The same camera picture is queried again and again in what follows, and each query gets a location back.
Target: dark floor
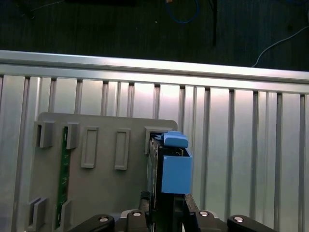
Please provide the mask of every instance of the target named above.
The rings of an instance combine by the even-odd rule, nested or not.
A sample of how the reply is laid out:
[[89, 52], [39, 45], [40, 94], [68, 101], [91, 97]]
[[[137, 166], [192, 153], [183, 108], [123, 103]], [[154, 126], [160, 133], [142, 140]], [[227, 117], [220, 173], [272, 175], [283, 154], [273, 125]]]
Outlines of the dark floor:
[[[31, 9], [54, 1], [25, 0]], [[213, 47], [207, 0], [199, 0], [200, 13], [188, 24], [175, 23], [164, 0], [136, 1], [134, 7], [61, 2], [29, 20], [11, 0], [0, 0], [0, 49], [252, 66], [266, 47], [308, 25], [308, 4], [219, 0]], [[176, 18], [194, 14], [194, 0], [173, 1]], [[258, 67], [309, 71], [309, 29], [266, 52]]]

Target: metal wall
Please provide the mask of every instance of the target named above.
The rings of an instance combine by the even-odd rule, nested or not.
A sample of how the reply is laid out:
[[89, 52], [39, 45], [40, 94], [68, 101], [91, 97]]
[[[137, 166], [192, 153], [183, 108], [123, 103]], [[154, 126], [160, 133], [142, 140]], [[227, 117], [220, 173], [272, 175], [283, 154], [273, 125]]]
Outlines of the metal wall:
[[6, 51], [0, 63], [0, 231], [23, 230], [33, 122], [48, 111], [175, 120], [201, 208], [309, 232], [309, 73]]

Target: plastic latch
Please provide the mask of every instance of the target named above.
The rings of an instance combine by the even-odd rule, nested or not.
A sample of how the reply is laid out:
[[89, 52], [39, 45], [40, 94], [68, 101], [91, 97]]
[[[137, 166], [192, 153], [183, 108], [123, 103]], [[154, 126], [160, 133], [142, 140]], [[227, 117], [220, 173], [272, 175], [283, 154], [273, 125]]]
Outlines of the plastic latch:
[[163, 134], [164, 137], [164, 146], [174, 146], [187, 148], [189, 146], [189, 142], [187, 136], [182, 134], [180, 131], [168, 131]]

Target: green circuit board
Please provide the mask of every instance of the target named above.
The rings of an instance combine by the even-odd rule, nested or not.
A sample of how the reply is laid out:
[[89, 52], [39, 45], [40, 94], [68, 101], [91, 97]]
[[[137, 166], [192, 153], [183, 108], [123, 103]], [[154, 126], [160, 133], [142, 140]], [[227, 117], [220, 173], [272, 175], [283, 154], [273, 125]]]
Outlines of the green circuit board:
[[58, 183], [58, 195], [56, 203], [55, 229], [60, 227], [62, 205], [68, 200], [68, 188], [70, 177], [70, 150], [67, 150], [68, 127], [64, 127], [61, 146], [61, 161]]

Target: black pole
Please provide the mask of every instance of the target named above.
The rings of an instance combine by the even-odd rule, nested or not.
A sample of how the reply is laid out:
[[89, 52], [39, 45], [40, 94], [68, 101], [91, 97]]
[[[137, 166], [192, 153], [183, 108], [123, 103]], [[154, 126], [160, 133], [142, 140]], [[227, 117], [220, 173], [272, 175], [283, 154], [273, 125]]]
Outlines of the black pole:
[[212, 0], [213, 4], [213, 36], [212, 45], [217, 45], [217, 11], [218, 11], [218, 0]]

